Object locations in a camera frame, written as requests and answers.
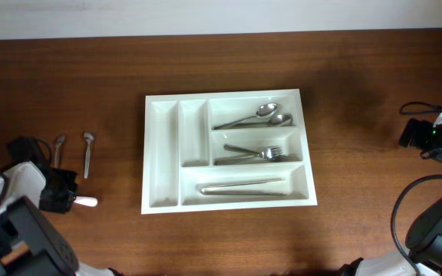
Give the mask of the white plastic knife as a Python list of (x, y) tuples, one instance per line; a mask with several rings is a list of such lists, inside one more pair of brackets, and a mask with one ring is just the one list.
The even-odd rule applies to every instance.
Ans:
[(77, 196), (74, 200), (74, 203), (78, 205), (84, 205), (87, 207), (96, 207), (98, 204), (98, 200), (94, 197)]

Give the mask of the steel spoon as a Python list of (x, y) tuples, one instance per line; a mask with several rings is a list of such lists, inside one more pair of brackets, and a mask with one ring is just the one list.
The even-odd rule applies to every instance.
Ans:
[(254, 114), (247, 116), (247, 117), (240, 118), (238, 120), (234, 120), (229, 123), (224, 123), (224, 124), (215, 126), (214, 130), (221, 130), (221, 129), (230, 128), (232, 126), (235, 126), (238, 123), (241, 123), (241, 122), (249, 120), (249, 119), (259, 119), (259, 120), (268, 119), (268, 118), (272, 117), (273, 115), (275, 115), (277, 110), (278, 110), (277, 103), (263, 104), (257, 109), (257, 111)]
[(278, 114), (271, 117), (269, 120), (260, 123), (239, 123), (236, 124), (235, 128), (245, 128), (245, 127), (285, 127), (292, 124), (293, 117), (290, 113)]

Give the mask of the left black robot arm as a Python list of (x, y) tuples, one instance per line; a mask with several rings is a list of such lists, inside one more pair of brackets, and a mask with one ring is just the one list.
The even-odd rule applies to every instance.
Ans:
[(32, 136), (6, 148), (12, 163), (0, 170), (0, 275), (120, 276), (79, 261), (44, 215), (97, 206), (96, 198), (77, 194), (76, 172), (53, 167), (58, 154)]

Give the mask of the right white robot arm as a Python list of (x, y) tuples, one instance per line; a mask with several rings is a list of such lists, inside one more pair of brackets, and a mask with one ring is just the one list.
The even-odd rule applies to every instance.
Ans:
[[(442, 163), (442, 105), (426, 103), (424, 114), (435, 113), (434, 122), (417, 120), (420, 111), (410, 112), (410, 119), (398, 141), (399, 146), (420, 150), (421, 159)], [(338, 276), (415, 276), (442, 275), (442, 197), (424, 210), (410, 226), (405, 243), (396, 232), (398, 209), (404, 197), (416, 186), (442, 180), (442, 174), (424, 176), (407, 185), (398, 196), (391, 213), (391, 236), (395, 249), (380, 258), (358, 258), (340, 267)]]

